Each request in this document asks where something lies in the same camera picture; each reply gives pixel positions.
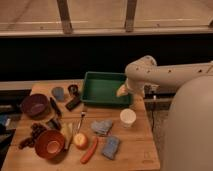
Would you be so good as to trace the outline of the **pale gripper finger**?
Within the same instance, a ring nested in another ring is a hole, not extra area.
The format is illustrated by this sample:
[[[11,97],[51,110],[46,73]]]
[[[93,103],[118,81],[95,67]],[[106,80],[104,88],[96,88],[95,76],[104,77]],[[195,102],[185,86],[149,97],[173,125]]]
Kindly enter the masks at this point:
[[[125,96],[128,94],[127,88],[125,85],[121,85],[120,88],[116,92],[117,97]]]

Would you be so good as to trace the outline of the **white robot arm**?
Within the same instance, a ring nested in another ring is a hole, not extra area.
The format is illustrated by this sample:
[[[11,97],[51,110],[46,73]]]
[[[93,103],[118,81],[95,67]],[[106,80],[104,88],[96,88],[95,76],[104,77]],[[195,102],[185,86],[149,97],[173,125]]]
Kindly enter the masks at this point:
[[[213,171],[213,61],[159,66],[143,56],[125,68],[118,96],[150,86],[177,90],[170,105],[162,171]]]

